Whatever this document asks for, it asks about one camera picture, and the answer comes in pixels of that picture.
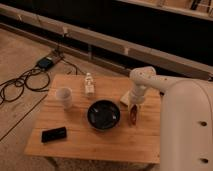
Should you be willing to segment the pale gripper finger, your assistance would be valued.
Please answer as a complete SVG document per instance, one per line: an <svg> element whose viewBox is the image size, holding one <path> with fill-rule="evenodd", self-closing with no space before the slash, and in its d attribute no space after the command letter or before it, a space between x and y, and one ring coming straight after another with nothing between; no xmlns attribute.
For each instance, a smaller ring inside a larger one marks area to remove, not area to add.
<svg viewBox="0 0 213 171"><path fill-rule="evenodd" d="M130 107L130 113L136 115L138 111L140 110L140 105L139 104L133 104Z"/></svg>

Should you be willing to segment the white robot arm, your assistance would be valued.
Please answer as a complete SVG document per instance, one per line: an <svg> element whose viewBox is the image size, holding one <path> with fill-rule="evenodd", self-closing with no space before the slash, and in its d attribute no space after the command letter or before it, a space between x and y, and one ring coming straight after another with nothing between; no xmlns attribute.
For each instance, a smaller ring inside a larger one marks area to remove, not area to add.
<svg viewBox="0 0 213 171"><path fill-rule="evenodd" d="M163 94L160 112L160 171L213 171L213 82L158 75L135 68L129 101L142 103L148 88Z"/></svg>

